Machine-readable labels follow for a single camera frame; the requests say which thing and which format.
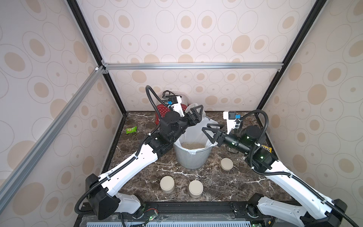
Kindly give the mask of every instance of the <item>red container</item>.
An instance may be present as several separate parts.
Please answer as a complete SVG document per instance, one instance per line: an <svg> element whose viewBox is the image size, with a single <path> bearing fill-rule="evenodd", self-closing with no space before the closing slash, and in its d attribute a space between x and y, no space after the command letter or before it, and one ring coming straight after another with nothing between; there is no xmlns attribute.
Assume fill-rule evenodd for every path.
<svg viewBox="0 0 363 227"><path fill-rule="evenodd" d="M185 112L185 110L187 109L187 106L184 104L181 104L181 108ZM164 106L163 104L157 105L157 109L159 110L161 117L164 117L165 114L170 111L170 109L168 107ZM157 125L157 124L159 124L159 117L156 112L155 112L155 116L156 116L155 124Z"/></svg>

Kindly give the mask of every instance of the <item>white plastic bag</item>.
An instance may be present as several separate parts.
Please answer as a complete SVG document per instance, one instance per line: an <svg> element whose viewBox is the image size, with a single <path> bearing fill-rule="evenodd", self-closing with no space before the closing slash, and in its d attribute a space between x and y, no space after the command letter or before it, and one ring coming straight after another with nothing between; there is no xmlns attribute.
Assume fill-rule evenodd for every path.
<svg viewBox="0 0 363 227"><path fill-rule="evenodd" d="M185 133L179 137L179 139L174 143L174 145L180 149L188 151L190 154L196 154L196 152L198 152L198 151L202 151L202 150L205 150L206 148L216 146L218 143L215 142L214 144L212 144L208 140L208 138L204 134L204 132L202 131L202 128L206 127L207 124L210 124L210 123L217 124L218 122L216 122L212 119L209 119L208 117L205 117L201 122L199 122L195 126L188 127L185 130ZM204 148L189 150L189 149L182 147L183 143L202 143L202 144L205 144L205 146L204 146Z"/></svg>

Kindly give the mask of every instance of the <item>trash can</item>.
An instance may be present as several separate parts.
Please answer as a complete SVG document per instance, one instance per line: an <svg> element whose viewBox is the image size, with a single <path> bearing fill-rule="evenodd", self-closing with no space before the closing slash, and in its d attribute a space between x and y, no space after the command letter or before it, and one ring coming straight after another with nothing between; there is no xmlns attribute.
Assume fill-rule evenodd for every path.
<svg viewBox="0 0 363 227"><path fill-rule="evenodd" d="M212 148L217 145L217 142L212 144L202 132L202 128L206 127L209 123L217 124L218 122L205 117L195 126L188 127L185 133L174 143L176 159L183 167L190 170L202 167L207 161ZM190 150L182 146L184 143L200 143L203 144L204 147Z"/></svg>

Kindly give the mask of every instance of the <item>wallpaper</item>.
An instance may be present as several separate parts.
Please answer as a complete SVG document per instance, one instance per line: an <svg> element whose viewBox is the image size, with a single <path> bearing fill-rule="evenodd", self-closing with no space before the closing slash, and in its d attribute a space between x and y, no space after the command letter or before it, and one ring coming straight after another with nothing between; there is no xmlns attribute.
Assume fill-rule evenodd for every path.
<svg viewBox="0 0 363 227"><path fill-rule="evenodd" d="M94 68L62 0L0 1L0 186Z"/></svg>
<svg viewBox="0 0 363 227"><path fill-rule="evenodd" d="M0 215L0 227L73 227L85 179L100 174L120 121L100 76Z"/></svg>
<svg viewBox="0 0 363 227"><path fill-rule="evenodd" d="M154 110L146 96L150 85L161 97L164 90L182 95L182 103L198 103L207 111L254 110L276 69L111 70L126 110Z"/></svg>
<svg viewBox="0 0 363 227"><path fill-rule="evenodd" d="M264 110L279 158L363 226L363 1L323 10Z"/></svg>
<svg viewBox="0 0 363 227"><path fill-rule="evenodd" d="M78 0L106 62L282 61L315 0Z"/></svg>

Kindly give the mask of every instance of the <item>marble countertop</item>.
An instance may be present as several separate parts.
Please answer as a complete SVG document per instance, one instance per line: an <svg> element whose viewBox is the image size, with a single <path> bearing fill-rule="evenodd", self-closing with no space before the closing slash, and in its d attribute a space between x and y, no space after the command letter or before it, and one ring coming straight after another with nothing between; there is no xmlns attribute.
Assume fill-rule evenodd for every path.
<svg viewBox="0 0 363 227"><path fill-rule="evenodd" d="M207 112L207 116L218 123L225 123L222 112ZM248 117L244 122L244 127L248 125L258 125L254 116ZM126 135L126 128L134 126L137 126L137 132ZM129 113L109 169L134 153L139 142L154 127L155 113ZM182 167L172 149L131 178L119 192L139 195L147 202L247 201L256 192L279 201L293 200L274 182L253 172L246 164L242 153L232 154L227 152L227 149L224 145L215 146L206 163L197 170ZM233 161L232 170L225 171L220 167L223 158ZM164 176L174 179L176 188L170 194L165 194L160 189L160 180ZM202 196L197 199L188 194L189 183L193 180L199 180L204 186Z"/></svg>

